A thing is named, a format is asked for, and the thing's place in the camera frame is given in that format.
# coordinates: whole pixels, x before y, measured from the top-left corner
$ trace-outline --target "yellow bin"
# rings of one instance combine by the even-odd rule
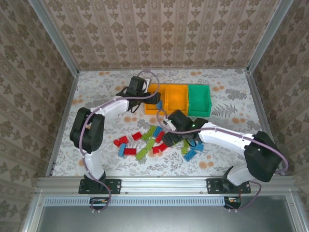
[[[157,84],[151,84],[148,92],[154,93]],[[175,110],[181,110],[185,115],[189,111],[189,88],[188,85],[169,85],[160,84],[159,92],[161,93],[162,108],[167,114],[173,113]],[[158,112],[156,105],[145,104],[146,115],[156,115]]]

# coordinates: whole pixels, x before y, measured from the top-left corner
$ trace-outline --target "toy building block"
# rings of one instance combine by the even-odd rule
[[[132,135],[132,138],[134,139],[134,141],[141,139],[141,137],[142,137],[142,134],[140,132],[137,132],[136,134]]]
[[[190,144],[184,139],[183,140],[183,147],[190,147]]]
[[[162,144],[159,146],[159,149],[160,149],[161,151],[165,151],[167,148],[168,148],[168,146],[166,146],[165,143],[162,143]]]
[[[157,127],[154,131],[153,137],[154,138],[158,137],[158,135],[161,133],[162,130],[163,130],[162,127]]]
[[[148,130],[148,132],[147,132],[147,134],[149,135],[149,137],[153,135],[153,133],[155,132],[155,129],[156,129],[156,126],[154,126],[154,125],[151,125],[151,126],[150,126],[150,128],[149,128],[149,130]]]
[[[119,139],[119,142],[121,142],[122,144],[128,144],[128,143],[129,143],[129,140],[127,139],[126,136],[124,136],[124,137],[121,137],[121,138]]]
[[[203,144],[197,144],[196,146],[192,146],[191,150],[196,150],[196,151],[203,151],[204,145]]]
[[[156,143],[160,143],[162,141],[163,136],[165,135],[164,131],[161,131],[158,137],[155,139]]]
[[[140,150],[139,153],[137,153],[136,158],[138,160],[141,160],[147,153],[148,151],[145,148],[143,148],[142,150]]]
[[[160,152],[159,147],[158,147],[158,146],[153,146],[153,153],[154,153],[154,154],[157,154],[157,153],[159,153],[159,152]]]
[[[134,156],[136,155],[136,148],[125,148],[124,154],[126,156]]]
[[[189,149],[188,147],[182,147],[182,148],[181,148],[182,154],[183,154],[183,155],[187,154],[187,153],[188,153],[188,149]]]
[[[192,159],[197,153],[194,150],[189,151],[183,158],[188,162]]]
[[[120,145],[120,150],[118,152],[118,156],[119,157],[123,157],[124,156],[125,147],[126,147],[126,144],[121,144]]]
[[[114,140],[113,142],[117,147],[120,147],[121,142],[117,139]]]
[[[148,134],[143,134],[143,136],[141,137],[141,139],[142,140],[144,140],[145,142],[147,142],[148,141],[148,139],[149,139],[149,135]]]
[[[162,110],[162,105],[163,105],[163,102],[162,102],[162,100],[161,100],[161,101],[159,101],[159,103],[156,105],[156,108],[157,108],[158,110]]]
[[[154,144],[155,144],[155,140],[154,140],[154,139],[150,139],[149,142],[147,143],[145,149],[146,149],[147,151],[150,151],[151,148],[153,148]]]

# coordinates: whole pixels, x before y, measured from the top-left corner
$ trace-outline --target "red block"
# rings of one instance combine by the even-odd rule
[[[120,142],[121,144],[128,144],[128,143],[129,143],[129,140],[127,139],[126,136],[124,136],[124,137],[121,137],[121,138],[119,139],[119,142]]]
[[[135,141],[137,141],[142,137],[142,134],[140,132],[137,132],[136,134],[133,134],[132,137]]]
[[[114,144],[117,146],[117,147],[120,147],[120,144],[121,142],[117,139],[114,140]]]
[[[168,148],[168,146],[166,146],[165,143],[163,143],[163,144],[161,144],[161,145],[159,146],[159,149],[160,149],[161,151],[165,151],[166,148]]]
[[[161,131],[158,137],[155,139],[156,143],[160,143],[162,141],[163,136],[165,135],[164,131]]]
[[[125,148],[124,155],[127,155],[127,156],[136,155],[136,148]]]
[[[157,153],[159,153],[159,152],[160,152],[159,147],[158,147],[158,146],[153,146],[153,153],[154,153],[154,154],[157,154]]]

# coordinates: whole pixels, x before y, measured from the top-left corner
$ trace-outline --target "wall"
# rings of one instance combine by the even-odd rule
[[[27,215],[71,83],[30,4],[0,1],[0,231],[18,231]]]
[[[274,139],[309,208],[309,1],[295,0],[253,72]]]
[[[80,70],[246,66],[279,0],[44,0]]]

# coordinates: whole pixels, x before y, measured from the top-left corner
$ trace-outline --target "floral tablecloth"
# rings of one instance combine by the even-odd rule
[[[92,108],[113,98],[123,87],[128,86],[134,71],[88,71],[80,72],[78,86],[70,109],[60,151],[53,175],[83,175],[81,154],[69,139],[76,113],[79,108]],[[211,89],[212,110],[208,120],[220,127],[234,131],[255,133],[260,130],[258,116],[243,69],[204,70],[153,70],[161,83],[203,84]],[[103,143],[99,149],[102,166],[108,176],[203,176],[222,175],[228,167],[243,162],[242,155],[226,148],[204,144],[203,152],[189,162],[183,159],[178,143],[163,153],[150,151],[142,160],[133,156],[118,157],[119,148],[114,139],[126,135],[128,147],[141,150],[146,146],[142,141],[134,141],[132,134],[145,133],[150,125],[158,126],[154,115],[144,114],[144,105],[134,114],[126,112],[105,122]]]

